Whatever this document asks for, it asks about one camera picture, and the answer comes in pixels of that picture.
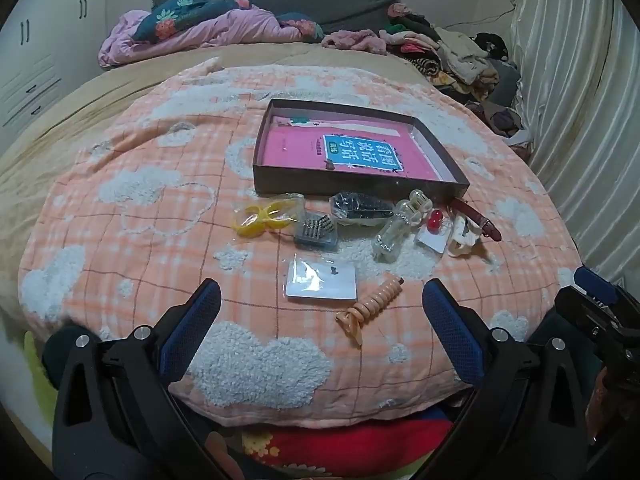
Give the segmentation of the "red bead earring card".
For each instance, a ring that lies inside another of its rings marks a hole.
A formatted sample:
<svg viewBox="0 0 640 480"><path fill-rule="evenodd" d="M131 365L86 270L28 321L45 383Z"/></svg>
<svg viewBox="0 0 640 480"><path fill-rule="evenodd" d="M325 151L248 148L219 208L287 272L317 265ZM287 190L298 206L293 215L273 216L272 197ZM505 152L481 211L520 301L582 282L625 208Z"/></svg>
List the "red bead earring card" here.
<svg viewBox="0 0 640 480"><path fill-rule="evenodd" d="M442 255L446 252L452 230L452 220L445 209L434 208L416 232L414 242Z"/></svg>

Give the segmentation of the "pink book in box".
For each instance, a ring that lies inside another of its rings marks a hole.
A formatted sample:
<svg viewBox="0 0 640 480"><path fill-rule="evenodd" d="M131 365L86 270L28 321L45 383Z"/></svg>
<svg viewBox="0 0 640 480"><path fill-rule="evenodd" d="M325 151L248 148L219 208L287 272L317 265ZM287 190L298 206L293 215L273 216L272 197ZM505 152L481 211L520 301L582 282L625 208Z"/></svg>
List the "pink book in box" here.
<svg viewBox="0 0 640 480"><path fill-rule="evenodd" d="M266 133L262 164L416 180L442 178L434 157L419 144L415 128L358 118L277 116Z"/></svg>

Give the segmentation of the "white striped curtain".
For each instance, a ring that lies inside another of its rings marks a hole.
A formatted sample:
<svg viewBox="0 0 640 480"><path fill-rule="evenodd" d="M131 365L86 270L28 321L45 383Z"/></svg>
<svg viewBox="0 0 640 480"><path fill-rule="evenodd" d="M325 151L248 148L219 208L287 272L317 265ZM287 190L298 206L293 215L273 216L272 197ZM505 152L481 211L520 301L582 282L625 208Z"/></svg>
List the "white striped curtain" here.
<svg viewBox="0 0 640 480"><path fill-rule="evenodd" d="M516 108L529 166L582 261L639 281L639 29L622 0L518 0Z"/></svg>

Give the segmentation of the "dark shallow cardboard box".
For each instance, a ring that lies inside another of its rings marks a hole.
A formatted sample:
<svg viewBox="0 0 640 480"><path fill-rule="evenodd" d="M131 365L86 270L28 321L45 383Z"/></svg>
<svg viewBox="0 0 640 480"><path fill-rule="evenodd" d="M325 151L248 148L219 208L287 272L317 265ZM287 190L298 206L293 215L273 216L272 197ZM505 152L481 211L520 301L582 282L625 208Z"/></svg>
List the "dark shallow cardboard box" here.
<svg viewBox="0 0 640 480"><path fill-rule="evenodd" d="M401 200L421 190L437 203L470 186L418 118L374 108L273 99L257 133L254 187L262 195L359 192Z"/></svg>

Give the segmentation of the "pink quilt on bed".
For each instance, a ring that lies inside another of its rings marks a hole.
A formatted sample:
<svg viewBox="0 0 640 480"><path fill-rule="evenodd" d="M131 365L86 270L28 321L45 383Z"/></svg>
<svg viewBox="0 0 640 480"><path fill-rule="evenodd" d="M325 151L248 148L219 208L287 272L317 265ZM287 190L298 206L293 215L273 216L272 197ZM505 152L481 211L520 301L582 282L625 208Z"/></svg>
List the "pink quilt on bed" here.
<svg viewBox="0 0 640 480"><path fill-rule="evenodd" d="M230 44L292 44L321 42L321 26L305 15L293 14L284 20L272 12L252 6L231 10L218 18L176 32L156 44L134 40L134 33L150 16L141 10L128 11L119 18L98 52L104 70L186 50L216 48Z"/></svg>

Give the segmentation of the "white wardrobe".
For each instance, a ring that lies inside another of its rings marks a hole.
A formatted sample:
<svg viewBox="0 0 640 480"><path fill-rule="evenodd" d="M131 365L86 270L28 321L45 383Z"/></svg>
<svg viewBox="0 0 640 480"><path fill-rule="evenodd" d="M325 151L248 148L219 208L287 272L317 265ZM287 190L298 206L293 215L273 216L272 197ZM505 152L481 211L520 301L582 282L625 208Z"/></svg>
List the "white wardrobe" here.
<svg viewBox="0 0 640 480"><path fill-rule="evenodd" d="M106 0L18 0L1 29L1 149L99 75Z"/></svg>

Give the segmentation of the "clear bag with bracelet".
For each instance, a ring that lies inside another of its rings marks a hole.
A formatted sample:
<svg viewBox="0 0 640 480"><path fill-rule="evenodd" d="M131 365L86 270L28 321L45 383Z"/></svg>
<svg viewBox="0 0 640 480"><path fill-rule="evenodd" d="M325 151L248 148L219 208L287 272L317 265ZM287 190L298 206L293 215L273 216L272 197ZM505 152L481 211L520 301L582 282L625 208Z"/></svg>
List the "clear bag with bracelet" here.
<svg viewBox="0 0 640 480"><path fill-rule="evenodd" d="M372 242L373 258L378 261L394 262L401 245L410 233L416 218L413 214L394 214L376 234Z"/></svg>

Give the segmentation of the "tan bed sheet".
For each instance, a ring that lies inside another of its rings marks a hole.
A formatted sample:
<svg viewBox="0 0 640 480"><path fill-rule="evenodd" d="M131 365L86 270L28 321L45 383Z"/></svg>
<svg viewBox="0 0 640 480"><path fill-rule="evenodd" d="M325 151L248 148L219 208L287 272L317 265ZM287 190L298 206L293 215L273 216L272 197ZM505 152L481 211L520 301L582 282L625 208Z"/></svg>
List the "tan bed sheet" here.
<svg viewBox="0 0 640 480"><path fill-rule="evenodd" d="M150 58L105 72L58 101L1 156L1 310L24 324L17 273L30 231L55 180L72 168L82 148L101 141L105 129L134 100L165 79L216 58L224 67L281 64L352 67L401 84L428 81L409 63L369 53L310 44L236 44Z"/></svg>

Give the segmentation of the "navy floral pillow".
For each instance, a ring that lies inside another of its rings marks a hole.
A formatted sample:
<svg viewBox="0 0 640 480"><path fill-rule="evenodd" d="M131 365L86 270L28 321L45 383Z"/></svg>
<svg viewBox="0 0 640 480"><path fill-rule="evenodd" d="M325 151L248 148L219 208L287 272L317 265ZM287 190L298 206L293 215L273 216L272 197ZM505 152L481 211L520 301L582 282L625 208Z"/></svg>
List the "navy floral pillow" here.
<svg viewBox="0 0 640 480"><path fill-rule="evenodd" d="M201 22L251 6L250 0L166 0L142 20L132 38L157 44Z"/></svg>

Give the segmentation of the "rhinestone clip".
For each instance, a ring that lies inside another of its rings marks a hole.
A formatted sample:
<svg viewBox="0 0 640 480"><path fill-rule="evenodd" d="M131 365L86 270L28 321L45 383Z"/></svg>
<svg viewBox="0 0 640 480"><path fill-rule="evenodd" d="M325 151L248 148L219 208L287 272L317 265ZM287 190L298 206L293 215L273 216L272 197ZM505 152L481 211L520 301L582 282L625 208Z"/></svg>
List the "rhinestone clip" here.
<svg viewBox="0 0 640 480"><path fill-rule="evenodd" d="M331 216L320 212L306 211L302 220L296 223L294 243L311 249L328 250L337 248L337 227Z"/></svg>

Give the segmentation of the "white hair claw clip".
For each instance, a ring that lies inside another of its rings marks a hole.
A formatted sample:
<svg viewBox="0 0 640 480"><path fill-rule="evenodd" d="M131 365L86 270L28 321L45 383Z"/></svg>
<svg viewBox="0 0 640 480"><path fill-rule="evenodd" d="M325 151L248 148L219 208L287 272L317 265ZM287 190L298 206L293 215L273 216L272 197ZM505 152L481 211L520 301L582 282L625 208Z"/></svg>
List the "white hair claw clip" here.
<svg viewBox="0 0 640 480"><path fill-rule="evenodd" d="M480 226L464 214L456 214L447 244L447 254L458 258L469 255L483 231Z"/></svg>

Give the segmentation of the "orange plaid cloud blanket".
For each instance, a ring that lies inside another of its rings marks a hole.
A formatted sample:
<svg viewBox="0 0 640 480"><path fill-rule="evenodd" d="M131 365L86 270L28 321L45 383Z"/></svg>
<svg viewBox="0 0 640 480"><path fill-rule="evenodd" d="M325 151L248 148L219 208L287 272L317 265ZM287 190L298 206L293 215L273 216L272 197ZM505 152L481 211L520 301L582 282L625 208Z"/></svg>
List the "orange plaid cloud blanket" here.
<svg viewBox="0 0 640 480"><path fill-rule="evenodd" d="M276 99L416 119L502 239L434 252L409 233L388 262L361 226L338 226L331 250L297 246L292 228L242 237L240 212L264 204L250 163ZM533 171L437 90L354 68L206 63L132 102L55 173L17 267L17 301L41 338L73 321L113 340L211 278L221 309L175 395L226 426L341 427L421 411L461 387L421 307L428 280L522 338L579 263Z"/></svg>

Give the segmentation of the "pile of clothes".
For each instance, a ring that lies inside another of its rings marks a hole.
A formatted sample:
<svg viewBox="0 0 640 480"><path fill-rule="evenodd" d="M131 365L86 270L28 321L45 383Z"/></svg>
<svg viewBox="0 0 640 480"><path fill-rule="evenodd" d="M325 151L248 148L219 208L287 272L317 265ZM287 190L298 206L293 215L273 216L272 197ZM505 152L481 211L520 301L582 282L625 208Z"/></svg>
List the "pile of clothes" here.
<svg viewBox="0 0 640 480"><path fill-rule="evenodd" d="M532 140L513 101L520 72L503 39L492 32L470 37L435 27L405 3L386 11L388 23L371 29L338 30L322 39L327 48L392 54L411 64L432 86L464 105L523 160Z"/></svg>

